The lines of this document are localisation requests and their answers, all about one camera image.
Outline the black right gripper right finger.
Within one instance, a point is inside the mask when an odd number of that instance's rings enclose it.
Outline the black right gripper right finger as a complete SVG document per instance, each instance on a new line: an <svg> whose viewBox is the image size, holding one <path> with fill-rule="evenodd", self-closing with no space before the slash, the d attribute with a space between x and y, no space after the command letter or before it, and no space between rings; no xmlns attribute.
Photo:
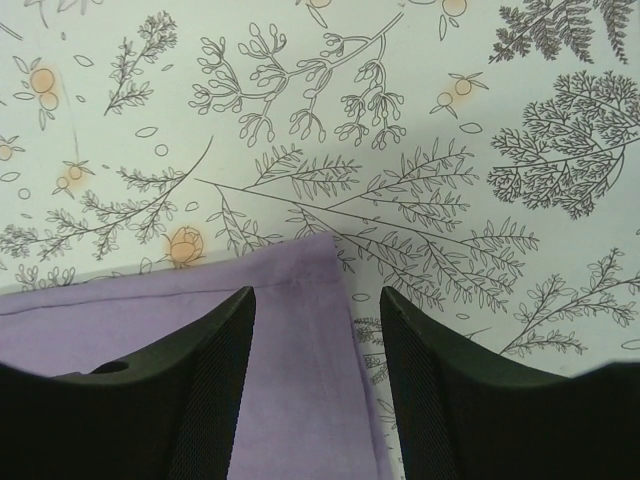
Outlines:
<svg viewBox="0 0 640 480"><path fill-rule="evenodd" d="M639 366L563 377L502 357L397 290L381 327L409 479L635 479Z"/></svg>

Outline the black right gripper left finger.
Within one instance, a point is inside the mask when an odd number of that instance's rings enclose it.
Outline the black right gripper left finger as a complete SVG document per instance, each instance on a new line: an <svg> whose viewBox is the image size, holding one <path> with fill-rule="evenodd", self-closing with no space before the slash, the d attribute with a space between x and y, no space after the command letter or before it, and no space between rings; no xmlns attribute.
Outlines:
<svg viewBox="0 0 640 480"><path fill-rule="evenodd" d="M1 368L5 479L223 479L256 313L244 287L90 373Z"/></svg>

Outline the purple t shirt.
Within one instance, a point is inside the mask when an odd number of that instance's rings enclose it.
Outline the purple t shirt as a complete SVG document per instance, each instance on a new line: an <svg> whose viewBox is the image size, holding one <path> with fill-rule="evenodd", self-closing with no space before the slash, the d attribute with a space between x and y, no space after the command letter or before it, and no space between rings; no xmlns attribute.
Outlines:
<svg viewBox="0 0 640 480"><path fill-rule="evenodd" d="M230 477L390 478L327 235L221 263L5 295L1 359L44 376L86 373L189 324L244 286L255 292L256 320Z"/></svg>

